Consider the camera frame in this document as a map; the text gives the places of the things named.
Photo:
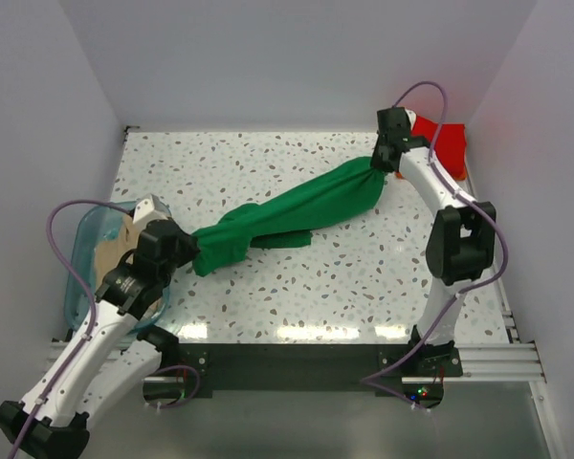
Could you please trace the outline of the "green t shirt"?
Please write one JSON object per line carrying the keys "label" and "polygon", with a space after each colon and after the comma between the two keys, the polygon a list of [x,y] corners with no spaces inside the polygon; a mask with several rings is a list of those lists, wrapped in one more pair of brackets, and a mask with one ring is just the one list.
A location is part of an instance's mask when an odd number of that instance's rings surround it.
{"label": "green t shirt", "polygon": [[193,233],[199,254],[193,270],[205,276],[242,262],[250,248],[289,249],[311,244],[312,232],[338,225],[373,209],[385,172],[360,157],[263,203],[247,203],[214,225]]}

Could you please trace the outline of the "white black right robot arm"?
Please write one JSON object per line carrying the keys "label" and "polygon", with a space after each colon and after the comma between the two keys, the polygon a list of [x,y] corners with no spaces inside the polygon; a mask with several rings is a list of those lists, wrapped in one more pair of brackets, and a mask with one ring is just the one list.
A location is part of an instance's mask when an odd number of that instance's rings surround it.
{"label": "white black right robot arm", "polygon": [[371,165],[408,180],[430,210],[433,224],[425,250],[432,276],[425,310],[412,328],[407,353],[373,376],[384,376],[405,363],[413,373],[427,376],[454,346],[466,293],[493,264],[496,209],[477,203],[446,171],[427,139],[412,134],[406,109],[380,110],[377,123]]}

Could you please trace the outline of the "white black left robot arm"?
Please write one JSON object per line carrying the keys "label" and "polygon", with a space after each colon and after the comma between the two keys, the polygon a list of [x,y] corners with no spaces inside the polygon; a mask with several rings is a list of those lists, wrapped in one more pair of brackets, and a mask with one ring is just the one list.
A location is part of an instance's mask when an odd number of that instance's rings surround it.
{"label": "white black left robot arm", "polygon": [[137,247],[106,274],[82,325],[43,378],[20,401],[1,403],[10,457],[23,450],[33,458],[78,458],[101,413],[144,377],[177,369],[179,340],[157,326],[141,331],[111,365],[104,362],[198,252],[171,218],[146,225]]}

